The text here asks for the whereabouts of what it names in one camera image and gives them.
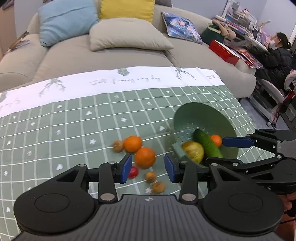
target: human hand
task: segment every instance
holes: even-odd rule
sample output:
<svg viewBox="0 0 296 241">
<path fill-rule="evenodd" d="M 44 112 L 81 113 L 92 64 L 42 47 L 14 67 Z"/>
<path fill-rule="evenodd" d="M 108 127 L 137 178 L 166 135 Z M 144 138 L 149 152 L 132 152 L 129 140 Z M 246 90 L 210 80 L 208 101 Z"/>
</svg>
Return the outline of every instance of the human hand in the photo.
<svg viewBox="0 0 296 241">
<path fill-rule="evenodd" d="M 288 195 L 278 195 L 278 196 L 283 201 L 285 211 L 290 210 L 292 208 L 291 200 L 296 199 L 296 193 L 292 193 Z M 287 214 L 285 214 L 283 215 L 281 221 L 289 221 L 293 219 L 294 219 L 293 217 L 289 217 Z M 276 229 L 277 235 L 279 235 L 282 239 L 286 241 L 295 240 L 295 231 L 296 231 L 295 221 L 280 224 Z"/>
<path fill-rule="evenodd" d="M 290 210 L 292 208 L 292 200 L 296 199 L 296 192 L 288 195 L 278 195 L 279 198 L 283 201 L 285 211 Z"/>
</svg>

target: logo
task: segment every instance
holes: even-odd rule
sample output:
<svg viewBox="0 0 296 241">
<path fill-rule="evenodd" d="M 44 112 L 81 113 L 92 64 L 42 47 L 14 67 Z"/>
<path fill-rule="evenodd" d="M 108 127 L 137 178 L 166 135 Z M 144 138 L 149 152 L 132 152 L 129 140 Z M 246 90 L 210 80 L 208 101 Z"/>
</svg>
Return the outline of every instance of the logo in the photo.
<svg viewBox="0 0 296 241">
<path fill-rule="evenodd" d="M 147 197 L 147 198 L 145 198 L 145 200 L 146 200 L 147 202 L 151 202 L 151 201 L 153 201 L 153 198 L 151 198 L 151 197 Z"/>
</svg>

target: green checkered tablecloth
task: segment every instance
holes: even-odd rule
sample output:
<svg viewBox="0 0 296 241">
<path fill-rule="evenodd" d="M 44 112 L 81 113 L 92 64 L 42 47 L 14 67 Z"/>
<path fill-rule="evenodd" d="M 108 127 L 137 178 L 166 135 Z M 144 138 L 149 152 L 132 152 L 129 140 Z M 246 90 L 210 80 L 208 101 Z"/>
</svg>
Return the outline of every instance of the green checkered tablecloth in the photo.
<svg viewBox="0 0 296 241">
<path fill-rule="evenodd" d="M 174 143 L 170 132 L 174 113 L 188 102 L 219 110 L 238 136 L 255 130 L 217 74 L 197 68 L 96 71 L 2 93 L 0 239 L 11 240 L 19 233 L 13 214 L 19 195 L 77 164 L 97 168 L 107 161 L 119 162 L 125 153 L 113 152 L 112 143 L 131 135 L 140 136 L 143 146 L 155 151 L 157 159 L 150 170 L 157 173 L 157 181 L 165 183 L 163 194 L 178 196 L 180 185 L 170 183 L 163 158 Z M 237 158 L 247 163 L 271 156 L 253 147 L 240 149 Z M 140 169 L 135 179 L 116 184 L 118 196 L 145 194 L 149 187 L 146 171 Z M 91 183 L 89 193 L 97 197 L 97 191 L 98 183 Z M 207 193 L 205 183 L 200 183 L 199 193 L 200 197 Z"/>
</svg>

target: green bowl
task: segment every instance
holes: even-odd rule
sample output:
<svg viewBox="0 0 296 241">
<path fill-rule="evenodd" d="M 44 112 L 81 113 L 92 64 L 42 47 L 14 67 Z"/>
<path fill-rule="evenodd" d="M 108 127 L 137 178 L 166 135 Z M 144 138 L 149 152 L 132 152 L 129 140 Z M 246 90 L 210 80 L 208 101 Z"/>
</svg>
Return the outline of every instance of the green bowl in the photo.
<svg viewBox="0 0 296 241">
<path fill-rule="evenodd" d="M 203 103 L 190 102 L 182 105 L 176 111 L 173 119 L 173 135 L 176 143 L 172 148 L 179 159 L 186 156 L 181 145 L 192 140 L 192 134 L 196 129 L 203 130 L 209 136 L 219 135 L 224 137 L 236 137 L 234 128 L 228 118 L 219 111 Z M 236 159 L 238 148 L 220 147 L 224 158 Z"/>
</svg>

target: orange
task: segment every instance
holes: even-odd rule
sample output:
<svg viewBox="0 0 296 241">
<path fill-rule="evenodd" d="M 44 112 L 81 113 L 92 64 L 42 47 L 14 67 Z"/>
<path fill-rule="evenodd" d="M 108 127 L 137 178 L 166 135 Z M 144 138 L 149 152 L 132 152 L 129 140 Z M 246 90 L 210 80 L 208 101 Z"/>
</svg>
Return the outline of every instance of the orange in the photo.
<svg viewBox="0 0 296 241">
<path fill-rule="evenodd" d="M 210 139 L 217 147 L 220 147 L 222 145 L 222 138 L 218 135 L 212 135 L 210 136 Z"/>
<path fill-rule="evenodd" d="M 130 136 L 124 140 L 123 146 L 127 152 L 133 153 L 142 147 L 142 140 L 140 137 Z"/>
<path fill-rule="evenodd" d="M 136 163 L 141 168 L 151 167 L 155 163 L 155 152 L 148 148 L 142 147 L 136 152 Z"/>
</svg>

